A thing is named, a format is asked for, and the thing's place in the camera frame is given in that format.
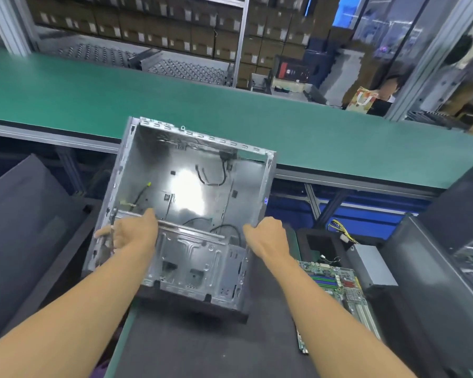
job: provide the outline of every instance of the forearm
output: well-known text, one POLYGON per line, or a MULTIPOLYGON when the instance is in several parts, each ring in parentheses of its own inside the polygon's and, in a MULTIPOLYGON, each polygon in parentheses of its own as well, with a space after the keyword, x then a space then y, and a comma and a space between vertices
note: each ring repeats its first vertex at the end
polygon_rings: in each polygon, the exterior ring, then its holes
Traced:
POLYGON ((130 243, 0 339, 0 377, 88 377, 149 266, 137 247, 151 245, 130 243))
POLYGON ((413 373, 293 258, 265 260, 323 378, 412 378, 413 373))

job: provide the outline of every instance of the open metal computer chassis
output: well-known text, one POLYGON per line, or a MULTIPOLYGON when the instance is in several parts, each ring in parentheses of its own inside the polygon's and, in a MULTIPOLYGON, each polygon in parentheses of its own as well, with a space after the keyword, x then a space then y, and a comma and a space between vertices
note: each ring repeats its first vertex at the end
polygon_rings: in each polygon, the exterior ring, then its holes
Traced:
MULTIPOLYGON (((156 253, 139 297, 246 321, 253 255, 241 229, 264 216, 275 158, 273 151, 184 127, 129 119, 96 228, 155 209, 156 253)), ((111 254, 109 239, 94 239, 84 275, 111 254)))

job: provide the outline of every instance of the gray work surface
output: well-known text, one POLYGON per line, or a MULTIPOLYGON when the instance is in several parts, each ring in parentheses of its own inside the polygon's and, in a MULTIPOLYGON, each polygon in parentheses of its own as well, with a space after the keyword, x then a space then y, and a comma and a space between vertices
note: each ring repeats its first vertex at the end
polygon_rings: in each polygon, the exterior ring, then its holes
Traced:
POLYGON ((261 260, 254 260, 250 283, 247 324, 141 302, 114 377, 318 377, 298 350, 285 297, 261 260))

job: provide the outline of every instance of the hand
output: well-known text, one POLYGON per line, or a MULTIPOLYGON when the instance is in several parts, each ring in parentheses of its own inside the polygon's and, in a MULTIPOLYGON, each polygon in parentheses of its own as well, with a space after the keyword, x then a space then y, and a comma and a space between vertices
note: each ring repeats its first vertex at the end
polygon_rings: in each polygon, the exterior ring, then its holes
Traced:
MULTIPOLYGON (((110 225, 95 232, 95 237, 110 234, 110 225)), ((118 219, 114 223, 114 247, 124 248, 128 244, 154 249, 158 237, 158 220, 152 208, 146 209, 140 217, 118 219)))
POLYGON ((252 251, 265 262, 289 256, 289 244, 280 220, 265 217, 256 228, 246 224, 244 235, 252 251))

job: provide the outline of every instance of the green circuit board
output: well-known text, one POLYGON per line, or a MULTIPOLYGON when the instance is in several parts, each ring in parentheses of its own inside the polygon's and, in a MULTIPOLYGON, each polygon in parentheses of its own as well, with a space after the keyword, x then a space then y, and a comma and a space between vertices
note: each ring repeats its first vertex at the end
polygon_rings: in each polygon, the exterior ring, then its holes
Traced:
MULTIPOLYGON (((360 323, 380 339, 380 335, 372 318, 371 312, 359 286, 359 281, 352 269, 331 267, 317 262, 298 261, 300 267, 320 286, 330 294, 340 305, 352 314, 360 323)), ((308 350, 300 333, 296 330, 298 347, 303 354, 308 350)))

